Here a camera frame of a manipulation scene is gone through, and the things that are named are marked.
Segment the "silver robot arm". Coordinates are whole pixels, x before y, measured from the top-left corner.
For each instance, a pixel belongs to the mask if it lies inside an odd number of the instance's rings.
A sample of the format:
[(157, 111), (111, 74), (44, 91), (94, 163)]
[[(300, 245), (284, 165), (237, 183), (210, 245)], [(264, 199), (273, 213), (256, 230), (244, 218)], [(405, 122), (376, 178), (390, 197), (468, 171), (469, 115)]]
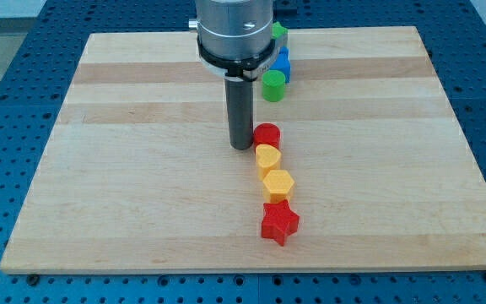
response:
[(253, 82), (286, 47), (273, 35), (272, 0), (196, 0), (197, 49), (211, 73), (232, 82)]

